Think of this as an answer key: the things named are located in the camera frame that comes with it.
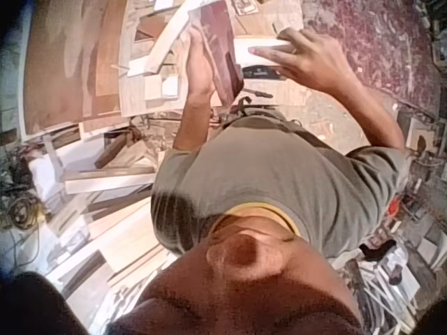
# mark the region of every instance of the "workbench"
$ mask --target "workbench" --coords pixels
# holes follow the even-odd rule
[[[172,50],[176,51],[175,61],[179,73],[180,89],[179,98],[165,101],[145,100],[145,76],[136,75],[128,77],[125,67],[130,60],[149,54],[153,46],[151,42],[134,42],[135,33],[140,17],[154,14],[153,6],[139,8],[137,2],[127,1],[124,13],[123,28],[119,48],[119,98],[123,117],[131,117],[139,114],[165,112],[168,110],[182,110],[187,95],[187,78],[185,64],[189,50],[189,37],[185,31],[173,44]],[[235,12],[231,0],[227,0],[228,11],[235,32],[238,36],[267,36],[274,38],[277,32],[286,27],[302,28],[302,13],[300,1],[294,0],[270,0],[267,3],[258,3],[258,13],[239,16]],[[245,80],[244,87],[255,91],[272,94],[273,98],[257,97],[254,94],[241,92],[235,100],[248,96],[252,104],[256,105],[302,105],[305,101],[306,89],[292,80]],[[217,94],[212,97],[212,107],[221,106]]]

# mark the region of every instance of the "right hand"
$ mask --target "right hand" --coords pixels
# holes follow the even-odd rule
[[[295,51],[290,53],[290,48],[287,52],[281,47],[253,47],[250,52],[279,64],[277,70],[283,76],[327,94],[334,95],[346,83],[358,81],[342,46],[334,38],[292,28],[281,31],[278,38],[291,42]]]

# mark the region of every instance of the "left hand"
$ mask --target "left hand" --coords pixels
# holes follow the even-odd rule
[[[201,32],[191,27],[189,31],[191,44],[189,46],[186,74],[188,76],[188,95],[192,98],[210,99],[214,93],[213,70],[207,59]]]

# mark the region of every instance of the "person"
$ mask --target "person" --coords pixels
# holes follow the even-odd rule
[[[399,126],[334,38],[287,28],[278,37],[293,51],[250,51],[338,100],[371,146],[343,156],[249,107],[207,141],[212,67],[198,30],[190,35],[186,105],[152,190],[156,236],[180,257],[108,333],[363,334],[326,258],[358,247],[392,200],[406,164]]]

